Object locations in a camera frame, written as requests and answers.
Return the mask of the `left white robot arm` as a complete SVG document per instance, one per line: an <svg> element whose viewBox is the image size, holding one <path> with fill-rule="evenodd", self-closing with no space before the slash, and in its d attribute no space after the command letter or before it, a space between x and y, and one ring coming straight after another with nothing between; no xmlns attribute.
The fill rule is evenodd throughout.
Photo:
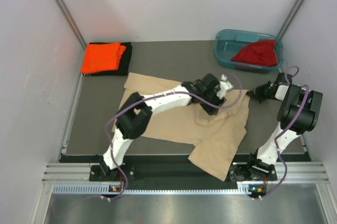
<svg viewBox="0 0 337 224"><path fill-rule="evenodd" d="M226 93L232 89L233 85L225 75L217 79L210 73L201 80L186 81L161 93L132 93L105 125L104 129L107 130L110 124L115 123L115 131L113 135L106 132L110 145L99 161L101 174L108 180L118 177L120 165L130 144L146 131L150 119L155 115L198 103L207 114L216 115L226 101Z"/></svg>

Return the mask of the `beige t shirt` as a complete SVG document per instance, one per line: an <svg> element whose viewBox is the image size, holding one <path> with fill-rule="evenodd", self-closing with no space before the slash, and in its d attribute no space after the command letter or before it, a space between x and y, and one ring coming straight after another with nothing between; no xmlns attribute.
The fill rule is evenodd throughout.
<svg viewBox="0 0 337 224"><path fill-rule="evenodd" d="M151 118L144 137L194 145L188 159L224 181L246 135L250 98L246 90L226 94L225 109L208 115L199 104L178 107Z"/></svg>

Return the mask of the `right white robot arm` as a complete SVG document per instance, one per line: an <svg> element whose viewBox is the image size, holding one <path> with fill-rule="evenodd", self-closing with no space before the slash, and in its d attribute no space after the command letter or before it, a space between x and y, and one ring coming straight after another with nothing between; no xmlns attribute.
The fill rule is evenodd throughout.
<svg viewBox="0 0 337 224"><path fill-rule="evenodd" d="M277 114L277 127L264 145L259 147L245 167L252 180L276 180L275 167L279 154L306 131L312 131L319 118L323 94L292 83L292 75L279 73L276 80L260 85L246 94L262 103L281 101Z"/></svg>

